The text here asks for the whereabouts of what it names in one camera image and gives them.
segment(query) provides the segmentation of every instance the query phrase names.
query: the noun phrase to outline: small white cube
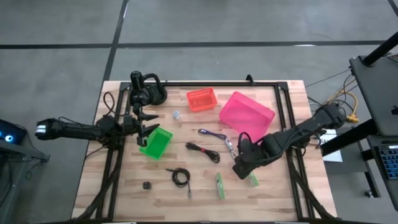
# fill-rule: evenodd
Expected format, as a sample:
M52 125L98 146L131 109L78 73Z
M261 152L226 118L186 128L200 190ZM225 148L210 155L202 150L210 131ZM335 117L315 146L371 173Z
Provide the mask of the small white cube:
M173 112L173 117L174 117L174 119L179 119L180 118L180 112L174 111Z

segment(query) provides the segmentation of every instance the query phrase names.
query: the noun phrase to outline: small black cube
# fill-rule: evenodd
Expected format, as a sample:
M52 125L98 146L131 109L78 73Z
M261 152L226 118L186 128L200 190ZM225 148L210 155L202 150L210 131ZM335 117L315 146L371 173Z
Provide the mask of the small black cube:
M146 189L146 190L150 190L152 188L152 184L150 182L144 182L142 183L142 188Z

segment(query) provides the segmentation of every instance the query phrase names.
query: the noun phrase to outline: blue light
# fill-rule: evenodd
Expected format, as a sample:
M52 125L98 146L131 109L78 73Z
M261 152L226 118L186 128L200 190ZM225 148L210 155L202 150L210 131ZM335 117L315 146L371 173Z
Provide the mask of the blue light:
M12 137L12 136L6 136L5 140L6 140L7 142L11 142L12 140L14 140L14 137Z

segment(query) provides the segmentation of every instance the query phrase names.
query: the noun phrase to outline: plastic container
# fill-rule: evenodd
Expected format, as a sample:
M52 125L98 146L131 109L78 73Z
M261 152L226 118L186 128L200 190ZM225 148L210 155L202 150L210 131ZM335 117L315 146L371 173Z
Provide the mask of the plastic container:
M140 147L139 151L155 160L159 160L170 144L172 137L172 133L162 128L157 128L149 135L147 147Z
M274 117L271 109L240 92L234 92L220 111L221 122L239 133L248 133L253 142L265 135Z
M214 108L217 99L212 88L204 88L187 93L189 108L192 111L201 111Z

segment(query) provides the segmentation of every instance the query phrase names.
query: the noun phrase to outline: white paper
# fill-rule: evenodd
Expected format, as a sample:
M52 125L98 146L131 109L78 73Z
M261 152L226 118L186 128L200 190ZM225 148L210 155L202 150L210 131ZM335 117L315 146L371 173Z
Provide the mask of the white paper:
M324 144L325 142L328 142L329 140L334 139L337 136L336 130L334 129L326 129L326 134L321 136L321 144ZM328 162L343 162L343 158L341 158L341 153L340 150L331 153L327 156L323 156L324 161Z

